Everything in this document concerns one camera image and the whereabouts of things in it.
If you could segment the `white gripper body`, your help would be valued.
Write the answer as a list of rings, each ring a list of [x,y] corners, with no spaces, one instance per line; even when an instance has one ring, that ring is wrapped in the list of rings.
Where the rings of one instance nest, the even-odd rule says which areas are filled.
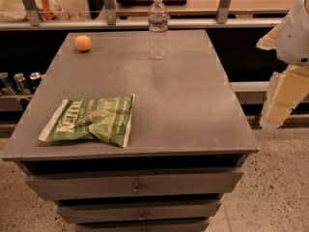
[[[309,0],[298,0],[279,24],[277,58],[287,64],[309,66]]]

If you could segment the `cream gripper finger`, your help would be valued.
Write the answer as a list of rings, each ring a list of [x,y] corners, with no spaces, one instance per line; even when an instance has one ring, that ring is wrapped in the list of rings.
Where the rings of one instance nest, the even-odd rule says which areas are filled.
[[[308,94],[308,68],[289,65],[283,72],[274,72],[267,87],[260,126],[264,130],[281,127]]]
[[[277,47],[277,34],[279,26],[274,26],[264,36],[262,36],[256,43],[256,46],[262,50],[272,50]]]

